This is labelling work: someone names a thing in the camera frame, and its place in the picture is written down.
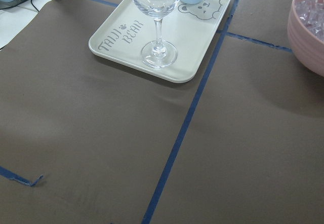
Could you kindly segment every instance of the glass base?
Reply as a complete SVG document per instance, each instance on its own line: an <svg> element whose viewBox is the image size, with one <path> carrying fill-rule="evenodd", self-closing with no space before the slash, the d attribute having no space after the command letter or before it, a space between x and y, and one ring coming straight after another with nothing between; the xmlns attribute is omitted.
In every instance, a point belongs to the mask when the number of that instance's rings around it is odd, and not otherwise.
<svg viewBox="0 0 324 224"><path fill-rule="evenodd" d="M162 43L165 47L165 52L163 53L154 52L156 41L151 41L143 47L141 56L147 66L151 68L165 68L176 61L178 52L175 46L166 41L162 41Z"/></svg>

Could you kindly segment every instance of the blue line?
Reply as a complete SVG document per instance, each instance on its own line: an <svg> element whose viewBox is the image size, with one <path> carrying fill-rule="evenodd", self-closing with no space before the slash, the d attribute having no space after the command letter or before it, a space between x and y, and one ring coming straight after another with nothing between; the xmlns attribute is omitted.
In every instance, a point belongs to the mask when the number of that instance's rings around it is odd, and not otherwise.
<svg viewBox="0 0 324 224"><path fill-rule="evenodd" d="M221 34L220 38L219 38L219 40L217 42L217 45L216 45L216 47L215 47L215 49L213 51L212 57L210 59L210 62L208 64L206 70L205 70L205 73L204 73L204 75L203 75L203 77L202 77L202 79L200 81L200 84L198 86L196 94L195 94L195 96L194 96L194 98L193 98L193 100L191 102L190 108L189 108L189 110L187 112L187 115L185 117L185 120L184 120L184 122L183 122L183 124L181 126L181 129L179 131L179 134L177 136L175 144L173 145L173 148L172 148L172 150L170 152L169 158L168 158L168 160L166 162L166 165L165 165L165 167L163 169L163 172L162 172L162 174L160 176L160 179L159 179L159 181L157 183L157 186L156 186L155 191L153 193L153 196L151 198L151 201L150 201L150 203L149 203L149 205L147 207L147 210L145 212L145 215L143 217L142 224L149 224L151 219L152 219L152 216L154 214L154 211L156 209L158 201L159 201L159 199L161 197L161 194L163 192L165 184L166 184L166 182L168 180L168 177L170 175L170 172L171 172L172 166L174 164L174 161L175 161L175 159L177 157L177 154L178 154L178 152L180 150L180 146L181 146L181 144L183 142L184 136L185 136L185 134L186 134L186 132L188 130L191 119L193 117L193 114L194 114L194 112L196 110L196 107L198 105L198 102L200 100L201 94L203 93L203 90L204 90L205 85L207 83L208 77L209 77L209 75L210 75L210 73L212 71L215 60L216 60L216 58L217 58L217 56L219 54L219 51L221 49L221 46L222 46L223 42L224 42L224 38L227 35L228 26L229 26L229 24L230 24L230 22L232 20L233 14L235 13L238 1L239 0L234 1L233 7L232 7L232 9L230 11L230 15L226 20L224 29L222 31L220 31L220 34Z"/></svg>
<svg viewBox="0 0 324 224"><path fill-rule="evenodd" d="M249 38L247 36L238 35L238 34L234 34L234 33L230 33L230 32L227 32L226 34L228 36L232 37L232 38L238 38L238 39L245 40L245 41L248 41L248 42L252 42L252 43L264 45L264 46L267 46L267 47L270 47L270 48L284 50L286 52L292 53L292 50L290 48L274 45L274 44L271 44L271 43L266 43L266 42L263 42L263 41L260 41L260 40L254 39L254 38Z"/></svg>
<svg viewBox="0 0 324 224"><path fill-rule="evenodd" d="M30 186L30 187L35 186L38 183L38 181L43 178L43 175L41 175L35 182L31 182L31 181L17 175L16 173L9 171L1 166L0 166L0 175L9 179L9 180L14 180L14 181L17 181L23 185Z"/></svg>
<svg viewBox="0 0 324 224"><path fill-rule="evenodd" d="M108 2L108 1L105 1L105 0L91 0L91 1L102 3L102 4L105 4L105 5L109 5L109 6L113 6L115 8L118 6L118 4Z"/></svg>

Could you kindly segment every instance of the wine glass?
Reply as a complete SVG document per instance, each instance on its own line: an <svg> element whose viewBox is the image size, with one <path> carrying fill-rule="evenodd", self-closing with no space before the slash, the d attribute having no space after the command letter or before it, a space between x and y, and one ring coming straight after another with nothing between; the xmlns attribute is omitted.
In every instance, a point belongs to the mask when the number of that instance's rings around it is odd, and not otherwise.
<svg viewBox="0 0 324 224"><path fill-rule="evenodd" d="M155 22L156 40L143 47L141 51L143 62L152 68L164 68L173 64L178 52L174 45L162 40L161 27L163 17L173 11L179 0L133 0L133 2Z"/></svg>

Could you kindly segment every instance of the serving tray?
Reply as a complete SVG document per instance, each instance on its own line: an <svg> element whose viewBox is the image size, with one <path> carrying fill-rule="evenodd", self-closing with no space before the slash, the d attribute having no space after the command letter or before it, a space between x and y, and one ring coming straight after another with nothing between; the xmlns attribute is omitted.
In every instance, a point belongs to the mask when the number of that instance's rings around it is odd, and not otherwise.
<svg viewBox="0 0 324 224"><path fill-rule="evenodd" d="M163 19L162 37L178 49L174 64L154 69L142 62L140 52L155 40L154 20L132 0L123 0L89 39L97 56L153 76L184 83L196 74L230 0L203 0L196 5L182 2Z"/></svg>

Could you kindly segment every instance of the ridged pink container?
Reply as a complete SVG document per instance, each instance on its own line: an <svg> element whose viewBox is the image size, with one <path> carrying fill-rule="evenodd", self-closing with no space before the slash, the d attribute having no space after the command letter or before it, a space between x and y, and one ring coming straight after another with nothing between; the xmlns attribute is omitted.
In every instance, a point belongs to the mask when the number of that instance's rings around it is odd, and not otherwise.
<svg viewBox="0 0 324 224"><path fill-rule="evenodd" d="M301 1L303 0L292 2L288 18L288 40L297 59L311 71L324 77L324 42L300 21L295 4Z"/></svg>

